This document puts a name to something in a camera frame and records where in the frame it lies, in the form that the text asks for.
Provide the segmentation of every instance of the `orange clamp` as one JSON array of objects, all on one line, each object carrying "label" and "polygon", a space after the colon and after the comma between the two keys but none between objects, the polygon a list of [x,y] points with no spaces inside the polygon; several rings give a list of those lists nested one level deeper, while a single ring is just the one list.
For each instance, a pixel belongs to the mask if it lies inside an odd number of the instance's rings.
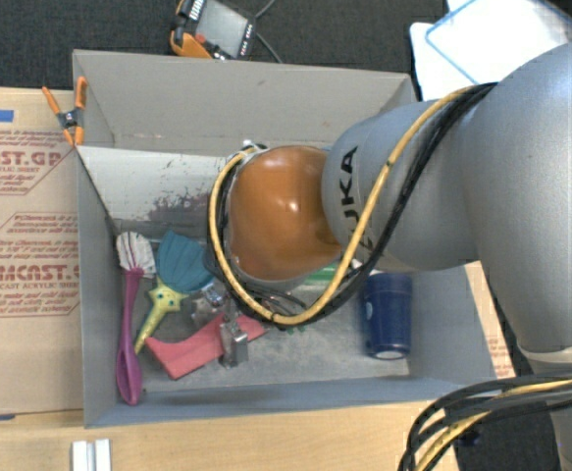
[{"label": "orange clamp", "polygon": [[81,145],[84,140],[81,118],[87,103],[87,87],[86,78],[79,77],[77,80],[75,108],[70,112],[62,112],[50,90],[46,86],[41,87],[50,109],[57,116],[59,124],[63,128],[63,135],[71,146]]}]

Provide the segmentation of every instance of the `black floor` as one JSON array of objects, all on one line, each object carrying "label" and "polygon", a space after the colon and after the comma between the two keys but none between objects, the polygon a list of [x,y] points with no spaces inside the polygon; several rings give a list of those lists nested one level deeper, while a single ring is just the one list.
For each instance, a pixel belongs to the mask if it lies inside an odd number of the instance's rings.
[{"label": "black floor", "polygon": [[[269,0],[231,0],[255,13]],[[572,0],[550,0],[572,17]],[[72,51],[170,54],[178,0],[0,0],[0,86],[72,88]],[[277,0],[258,29],[286,63],[408,73],[408,29],[434,23],[444,0]],[[274,61],[258,44],[254,61]],[[519,373],[527,372],[513,353]],[[458,449],[466,471],[559,469],[548,416],[504,420]]]}]

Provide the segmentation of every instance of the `blue can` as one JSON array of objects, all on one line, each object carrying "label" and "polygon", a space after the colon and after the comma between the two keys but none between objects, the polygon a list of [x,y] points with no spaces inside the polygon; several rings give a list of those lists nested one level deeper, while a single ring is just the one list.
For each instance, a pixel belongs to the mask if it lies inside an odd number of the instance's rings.
[{"label": "blue can", "polygon": [[367,353],[378,359],[401,359],[410,352],[412,278],[378,273],[360,291]]}]

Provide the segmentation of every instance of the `pink cloth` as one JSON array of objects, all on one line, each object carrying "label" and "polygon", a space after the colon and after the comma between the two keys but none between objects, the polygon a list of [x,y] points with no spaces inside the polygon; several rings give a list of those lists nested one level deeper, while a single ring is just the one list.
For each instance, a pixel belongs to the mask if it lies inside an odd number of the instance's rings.
[{"label": "pink cloth", "polygon": [[[173,380],[179,379],[225,353],[220,339],[223,318],[220,314],[189,339],[167,343],[149,337],[145,345],[161,363],[168,376]],[[249,341],[266,333],[266,329],[258,321],[247,316],[239,316],[237,323],[248,334]]]}]

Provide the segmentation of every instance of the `electronic device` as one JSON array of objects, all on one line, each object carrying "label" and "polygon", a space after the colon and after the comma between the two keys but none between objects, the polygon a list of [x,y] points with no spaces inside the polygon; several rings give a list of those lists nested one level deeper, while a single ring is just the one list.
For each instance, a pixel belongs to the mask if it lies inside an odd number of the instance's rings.
[{"label": "electronic device", "polygon": [[248,59],[255,18],[225,0],[181,0],[171,25],[170,46],[178,56]]}]

